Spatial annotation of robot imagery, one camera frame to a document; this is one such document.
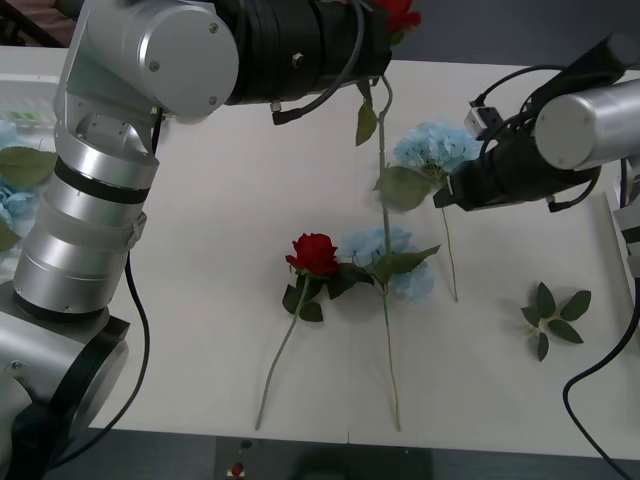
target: black cable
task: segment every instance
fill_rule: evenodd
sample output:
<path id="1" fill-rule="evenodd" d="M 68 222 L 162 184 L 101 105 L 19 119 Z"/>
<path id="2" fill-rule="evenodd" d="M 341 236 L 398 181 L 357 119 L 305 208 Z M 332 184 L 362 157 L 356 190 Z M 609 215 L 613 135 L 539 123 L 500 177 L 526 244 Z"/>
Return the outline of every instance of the black cable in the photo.
<path id="1" fill-rule="evenodd" d="M 509 124 L 513 123 L 516 119 L 518 118 L 518 115 L 514 115 L 513 117 L 509 117 L 507 118 L 504 122 L 502 122 L 500 124 L 500 126 L 498 128 L 496 128 L 491 135 L 489 135 L 485 141 L 482 143 L 482 147 L 480 147 L 480 154 L 478 155 L 479 159 L 484 160 L 484 156 L 487 153 L 487 147 L 489 146 L 489 144 L 491 143 L 492 140 L 494 140 L 498 134 L 504 130 L 505 128 L 507 128 L 507 126 L 509 126 Z"/>
<path id="2" fill-rule="evenodd" d="M 624 208 L 627 204 L 627 182 L 629 176 L 627 173 L 627 159 L 620 159 L 620 208 Z"/>
<path id="3" fill-rule="evenodd" d="M 601 167 L 598 167 L 598 172 L 596 176 L 589 182 L 587 188 L 585 188 L 584 192 L 582 192 L 578 197 L 574 198 L 569 202 L 549 202 L 549 211 L 551 213 L 560 212 L 562 210 L 566 210 L 567 208 L 575 207 L 577 204 L 582 202 L 585 198 L 587 198 L 593 189 L 596 188 L 596 184 L 598 183 L 598 179 L 600 178 L 600 172 L 602 171 Z"/>
<path id="4" fill-rule="evenodd" d="M 356 42 L 353 45 L 353 50 L 351 51 L 351 56 L 349 60 L 345 64 L 344 68 L 340 72 L 340 75 L 336 77 L 334 82 L 327 88 L 322 94 L 317 97 L 312 102 L 309 102 L 304 107 L 294 108 L 293 110 L 288 110 L 286 112 L 274 112 L 273 113 L 273 123 L 275 125 L 284 125 L 285 123 L 289 123 L 292 120 L 297 120 L 298 118 L 306 115 L 314 111 L 324 102 L 329 100 L 329 98 L 336 93 L 336 91 L 342 86 L 342 84 L 347 80 L 351 72 L 353 71 L 353 67 L 355 67 L 356 62 L 358 61 L 358 57 L 360 57 L 360 49 L 362 48 L 362 41 L 364 39 L 364 14 L 362 13 L 362 6 L 360 5 L 360 0 L 349 0 L 353 9 L 356 12 L 356 23 L 357 23 L 357 33 L 356 33 Z"/>
<path id="5" fill-rule="evenodd" d="M 478 98 L 476 98 L 475 103 L 478 106 L 484 105 L 484 101 L 487 98 L 487 96 L 491 92 L 493 92 L 496 88 L 498 88 L 500 85 L 508 82 L 509 80 L 512 80 L 512 79 L 514 79 L 516 77 L 519 77 L 520 75 L 524 75 L 525 73 L 537 72 L 538 70 L 564 70 L 564 69 L 565 69 L 565 67 L 563 67 L 561 65 L 537 65 L 535 67 L 523 68 L 521 70 L 518 70 L 517 72 L 510 73 L 506 77 L 501 78 L 496 83 L 491 85 L 483 93 L 478 95 Z"/>
<path id="6" fill-rule="evenodd" d="M 625 472 L 622 469 L 622 467 L 620 467 L 620 465 L 618 465 L 615 462 L 615 460 L 611 459 L 611 457 L 607 455 L 607 453 L 600 447 L 600 445 L 598 445 L 598 443 L 593 439 L 593 437 L 589 435 L 589 432 L 587 432 L 587 430 L 582 426 L 582 424 L 580 423 L 576 415 L 573 413 L 573 409 L 571 408 L 571 404 L 569 403 L 569 390 L 571 390 L 571 387 L 573 387 L 580 380 L 588 377 L 589 375 L 596 373 L 598 370 L 601 370 L 606 365 L 608 365 L 614 358 L 616 358 L 620 354 L 620 352 L 622 352 L 622 350 L 627 346 L 629 341 L 631 341 L 631 338 L 633 337 L 633 335 L 636 333 L 636 330 L 638 329 L 638 321 L 640 320 L 640 302 L 638 302 L 638 299 L 640 298 L 639 297 L 640 279 L 638 278 L 636 278 L 635 280 L 635 290 L 636 290 L 636 305 L 635 305 L 635 308 L 633 309 L 633 316 L 631 317 L 631 322 L 629 323 L 629 326 L 627 327 L 626 332 L 624 332 L 624 335 L 622 336 L 618 344 L 613 348 L 613 350 L 611 350 L 611 352 L 609 352 L 609 354 L 606 357 L 604 357 L 602 360 L 596 363 L 593 367 L 585 370 L 581 374 L 576 375 L 571 380 L 569 380 L 565 385 L 564 390 L 562 391 L 562 401 L 564 402 L 564 408 L 567 409 L 567 413 L 569 413 L 569 416 L 571 417 L 571 420 L 573 420 L 573 423 L 576 424 L 576 427 L 578 427 L 582 435 L 584 435 L 587 441 L 591 444 L 593 448 L 596 449 L 596 451 L 600 454 L 600 456 L 611 466 L 611 468 L 613 468 L 616 472 L 618 472 L 618 474 L 625 480 L 634 480 L 634 479 L 631 475 Z"/>
<path id="7" fill-rule="evenodd" d="M 162 125 L 162 114 L 163 111 L 161 108 L 158 108 L 155 124 L 153 127 L 153 135 L 151 137 L 151 151 L 155 154 L 158 148 L 158 142 L 160 140 L 160 128 Z M 151 353 L 151 329 L 149 327 L 149 319 L 147 318 L 147 314 L 144 311 L 144 306 L 142 305 L 142 301 L 140 300 L 140 296 L 138 295 L 138 289 L 136 288 L 135 281 L 133 280 L 133 272 L 131 271 L 131 253 L 127 254 L 127 263 L 124 267 L 124 273 L 127 278 L 127 286 L 129 287 L 129 292 L 131 293 L 131 298 L 133 299 L 133 303 L 135 303 L 136 308 L 138 310 L 138 314 L 140 315 L 140 320 L 142 322 L 142 331 L 144 337 L 144 352 L 142 355 L 142 365 L 140 366 L 140 373 L 138 374 L 138 380 L 136 382 L 135 387 L 133 388 L 133 392 L 120 409 L 120 411 L 113 417 L 111 420 L 100 432 L 96 434 L 91 440 L 89 440 L 86 444 L 80 447 L 78 450 L 66 455 L 61 458 L 57 462 L 55 462 L 50 470 L 61 467 L 62 465 L 69 463 L 72 460 L 75 460 L 80 455 L 85 453 L 90 448 L 94 447 L 100 440 L 102 440 L 120 421 L 120 419 L 127 413 L 129 407 L 133 404 L 138 393 L 140 392 L 140 388 L 142 388 L 142 384 L 144 382 L 144 377 L 147 373 L 147 367 L 149 366 L 149 356 Z"/>

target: rose stem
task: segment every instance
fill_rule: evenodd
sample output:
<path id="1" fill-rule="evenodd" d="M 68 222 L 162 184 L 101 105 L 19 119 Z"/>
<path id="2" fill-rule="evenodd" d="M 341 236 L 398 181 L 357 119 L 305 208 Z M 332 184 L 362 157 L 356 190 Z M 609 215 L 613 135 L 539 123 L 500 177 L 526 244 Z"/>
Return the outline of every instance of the rose stem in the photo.
<path id="1" fill-rule="evenodd" d="M 379 169 L 380 169 L 380 179 L 384 182 L 384 170 L 387 168 L 387 162 L 385 159 L 385 138 L 384 138 L 384 120 L 387 116 L 387 112 L 389 108 L 391 108 L 391 102 L 393 102 L 393 89 L 391 88 L 391 84 L 387 77 L 382 76 L 382 81 L 384 82 L 384 86 L 387 87 L 387 93 L 389 95 L 389 99 L 387 100 L 387 104 L 384 109 L 380 112 L 378 116 L 378 124 L 380 128 L 378 130 L 378 137 L 380 140 L 380 156 L 379 156 Z M 384 195 L 381 195 L 381 203 L 382 203 L 382 221 L 384 223 L 384 249 L 385 249 L 385 261 L 387 264 L 391 261 L 391 228 L 389 227 L 389 208 L 387 206 L 387 202 L 385 200 Z M 393 395 L 395 398 L 395 413 L 396 413 L 396 429 L 398 431 L 401 430 L 400 427 L 400 403 L 398 402 L 398 387 L 396 386 L 396 377 L 393 373 L 393 358 L 391 355 L 391 333 L 389 331 L 389 309 L 387 308 L 387 288 L 386 285 L 382 289 L 384 294 L 382 295 L 382 303 L 384 305 L 384 323 L 387 327 L 387 348 L 389 350 L 389 370 L 391 371 L 391 382 L 393 383 Z"/>
<path id="2" fill-rule="evenodd" d="M 391 89 L 391 84 L 387 77 L 382 76 L 382 81 L 384 82 L 385 87 L 387 87 L 387 92 L 389 94 L 389 99 L 387 100 L 387 104 L 384 109 L 380 112 L 378 116 L 378 124 L 380 128 L 378 129 L 378 138 L 380 140 L 380 156 L 379 156 L 379 169 L 380 169 L 380 179 L 384 183 L 384 170 L 387 168 L 386 159 L 385 159 L 385 139 L 384 139 L 384 119 L 387 116 L 387 112 L 389 108 L 391 108 L 391 102 L 393 101 L 393 90 Z M 384 185 L 381 185 L 380 191 L 384 192 Z M 385 259 L 387 262 L 391 260 L 391 228 L 389 227 L 389 208 L 387 206 L 387 202 L 385 200 L 384 195 L 381 195 L 381 203 L 382 203 L 382 221 L 384 224 L 384 248 L 385 248 Z"/>
<path id="3" fill-rule="evenodd" d="M 389 370 L 391 371 L 391 382 L 393 383 L 393 396 L 395 398 L 395 412 L 396 412 L 396 429 L 402 430 L 400 426 L 400 403 L 398 402 L 398 387 L 396 386 L 396 376 L 393 373 L 393 356 L 391 355 L 391 332 L 389 331 L 389 312 L 387 308 L 387 296 L 382 296 L 382 303 L 384 305 L 384 323 L 387 326 L 387 348 L 389 351 Z"/>
<path id="4" fill-rule="evenodd" d="M 449 247 L 449 258 L 451 259 L 451 273 L 453 274 L 453 298 L 458 301 L 458 283 L 456 282 L 456 265 L 453 262 L 453 250 L 451 249 L 451 233 L 449 232 L 449 224 L 447 223 L 447 215 L 442 210 L 442 218 L 444 219 L 444 228 L 447 231 L 447 246 Z"/>
<path id="5" fill-rule="evenodd" d="M 258 412 L 258 420 L 256 420 L 256 430 L 260 430 L 260 424 L 262 423 L 262 416 L 264 414 L 264 406 L 267 402 L 267 393 L 269 392 L 269 385 L 271 384 L 271 377 L 273 376 L 273 371 L 276 368 L 276 363 L 278 363 L 278 359 L 282 354 L 282 350 L 284 350 L 284 346 L 287 344 L 289 337 L 291 336 L 291 332 L 293 332 L 293 327 L 296 326 L 296 322 L 298 321 L 298 316 L 300 315 L 300 310 L 302 310 L 302 305 L 304 304 L 304 297 L 307 295 L 307 288 L 309 287 L 309 275 L 305 275 L 304 278 L 304 287 L 302 287 L 302 295 L 300 296 L 300 300 L 298 301 L 298 305 L 296 306 L 296 311 L 293 314 L 293 321 L 291 322 L 291 326 L 287 331 L 287 334 L 278 349 L 278 353 L 276 353 L 275 358 L 273 359 L 273 363 L 271 364 L 271 368 L 269 369 L 269 375 L 267 376 L 267 383 L 264 385 L 264 391 L 262 392 L 262 401 L 260 402 L 260 411 Z"/>

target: green leaf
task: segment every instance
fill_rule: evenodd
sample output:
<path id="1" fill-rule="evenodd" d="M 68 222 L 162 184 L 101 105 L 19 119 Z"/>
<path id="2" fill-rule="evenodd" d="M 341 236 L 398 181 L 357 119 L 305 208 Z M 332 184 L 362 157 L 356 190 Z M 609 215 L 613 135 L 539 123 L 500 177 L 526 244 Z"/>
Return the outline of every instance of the green leaf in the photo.
<path id="1" fill-rule="evenodd" d="M 11 250 L 20 241 L 16 235 L 3 221 L 0 221 L 0 252 Z"/>
<path id="2" fill-rule="evenodd" d="M 560 316 L 563 320 L 572 322 L 584 315 L 589 310 L 589 305 L 591 305 L 591 292 L 581 290 L 567 302 L 560 312 Z"/>
<path id="3" fill-rule="evenodd" d="M 302 295 L 302 290 L 304 289 L 304 277 L 304 275 L 298 275 L 298 279 L 296 280 L 296 290 L 298 292 L 298 298 L 300 298 L 300 295 Z M 309 280 L 309 286 L 307 286 L 307 293 L 304 296 L 304 301 L 307 302 L 318 295 L 320 293 L 320 290 L 322 290 L 322 285 L 324 285 L 323 280 L 311 278 Z"/>
<path id="4" fill-rule="evenodd" d="M 371 104 L 365 100 L 358 110 L 358 129 L 356 130 L 356 147 L 369 140 L 375 133 L 378 125 L 378 117 Z"/>
<path id="5" fill-rule="evenodd" d="M 356 86 L 360 91 L 360 95 L 362 95 L 362 98 L 364 98 L 364 101 L 368 103 L 371 108 L 373 108 L 373 96 L 371 95 L 371 85 L 369 85 L 369 79 L 358 80 L 356 82 Z"/>
<path id="6" fill-rule="evenodd" d="M 422 250 L 421 252 L 392 253 L 389 259 L 390 261 L 387 262 L 386 258 L 381 258 L 375 265 L 375 270 L 380 276 L 382 283 L 388 283 L 391 275 L 401 275 L 411 272 L 428 257 L 438 253 L 439 249 L 440 245 L 437 245 Z"/>
<path id="7" fill-rule="evenodd" d="M 359 282 L 368 283 L 369 285 L 374 284 L 371 275 L 363 268 L 359 268 L 353 263 L 341 263 L 338 274 L 332 275 L 327 281 L 329 298 L 331 300 L 338 298 Z"/>
<path id="8" fill-rule="evenodd" d="M 0 151 L 0 176 L 16 188 L 33 187 L 53 172 L 58 155 L 27 147 Z"/>
<path id="9" fill-rule="evenodd" d="M 384 169 L 374 190 L 380 190 L 393 208 L 408 211 L 420 205 L 432 188 L 433 182 L 421 173 L 396 166 Z"/>
<path id="10" fill-rule="evenodd" d="M 305 302 L 308 302 L 312 298 L 314 298 L 318 293 L 320 293 L 320 289 L 324 282 L 322 280 L 310 280 L 309 287 L 307 287 L 307 294 L 305 295 Z M 295 315 L 296 308 L 298 307 L 298 302 L 300 301 L 300 297 L 302 296 L 302 289 L 304 287 L 304 275 L 299 275 L 298 280 L 296 281 L 296 287 L 292 287 L 291 285 L 287 285 L 287 290 L 284 292 L 284 297 L 282 297 L 282 306 L 284 309 L 289 312 L 291 315 Z"/>
<path id="11" fill-rule="evenodd" d="M 316 302 L 308 302 L 302 307 L 300 310 L 300 318 L 305 322 L 322 322 L 324 318 L 322 317 L 322 308 Z"/>
<path id="12" fill-rule="evenodd" d="M 538 313 L 538 309 L 536 307 L 524 307 L 521 310 L 524 318 L 527 319 L 527 322 L 538 328 L 538 325 L 540 325 L 540 314 Z"/>
<path id="13" fill-rule="evenodd" d="M 542 282 L 538 285 L 536 306 L 542 318 L 549 318 L 556 312 L 556 301 L 553 299 L 551 290 Z"/>
<path id="14" fill-rule="evenodd" d="M 544 357 L 547 356 L 549 352 L 549 337 L 547 337 L 544 333 L 540 333 L 540 337 L 538 337 L 538 360 L 544 360 Z"/>
<path id="15" fill-rule="evenodd" d="M 571 325 L 564 320 L 551 320 L 548 325 L 549 330 L 554 335 L 571 343 L 584 343 L 582 337 L 576 332 Z"/>

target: red rose bloom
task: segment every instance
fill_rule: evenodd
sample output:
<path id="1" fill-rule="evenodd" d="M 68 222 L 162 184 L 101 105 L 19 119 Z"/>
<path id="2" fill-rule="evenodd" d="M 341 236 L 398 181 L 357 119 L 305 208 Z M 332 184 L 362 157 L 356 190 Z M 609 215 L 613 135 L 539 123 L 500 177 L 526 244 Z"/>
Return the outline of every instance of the red rose bloom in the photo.
<path id="1" fill-rule="evenodd" d="M 286 260 L 298 270 L 309 270 L 316 275 L 331 275 L 339 270 L 336 250 L 331 239 L 321 233 L 303 234 L 293 242 L 296 256 L 287 255 Z"/>
<path id="2" fill-rule="evenodd" d="M 389 34 L 404 33 L 422 21 L 419 12 L 410 12 L 412 0 L 376 0 L 389 13 Z"/>

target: white table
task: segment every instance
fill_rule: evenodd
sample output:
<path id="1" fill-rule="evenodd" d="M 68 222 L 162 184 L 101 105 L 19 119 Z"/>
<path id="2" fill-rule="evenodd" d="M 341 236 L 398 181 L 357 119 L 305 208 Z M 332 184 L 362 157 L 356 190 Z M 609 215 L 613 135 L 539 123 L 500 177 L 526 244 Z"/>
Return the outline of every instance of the white table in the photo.
<path id="1" fill-rule="evenodd" d="M 0 69 L 56 74 L 62 52 L 0 50 Z M 515 67 L 394 62 L 391 149 L 427 120 L 461 123 L 467 100 Z M 506 115 L 550 73 L 506 84 L 489 100 Z M 386 100 L 376 90 L 379 108 Z M 443 249 L 431 262 L 425 305 L 394 305 L 392 335 L 403 431 L 392 423 L 380 300 L 359 289 L 324 300 L 323 325 L 300 324 L 279 362 L 263 428 L 253 431 L 269 364 L 289 325 L 280 299 L 284 255 L 303 232 L 339 240 L 381 217 L 371 187 L 376 142 L 353 147 L 355 88 L 284 127 L 265 105 L 223 109 L 203 122 L 172 121 L 133 252 L 152 323 L 145 386 L 120 428 L 230 436 L 415 445 L 593 456 L 561 401 L 564 383 L 618 340 L 631 301 L 606 202 L 593 195 L 550 215 L 544 203 L 465 213 L 448 209 L 460 303 Z M 601 185 L 613 175 L 605 169 Z M 429 202 L 393 223 L 416 241 L 445 243 Z M 519 308 L 540 280 L 554 292 L 594 292 L 576 324 L 581 346 L 552 340 L 540 364 L 527 349 Z M 126 285 L 112 313 L 132 322 L 131 360 L 95 426 L 120 408 L 137 376 L 141 332 Z M 633 345 L 573 390 L 576 413 L 614 457 L 640 459 L 640 359 Z"/>

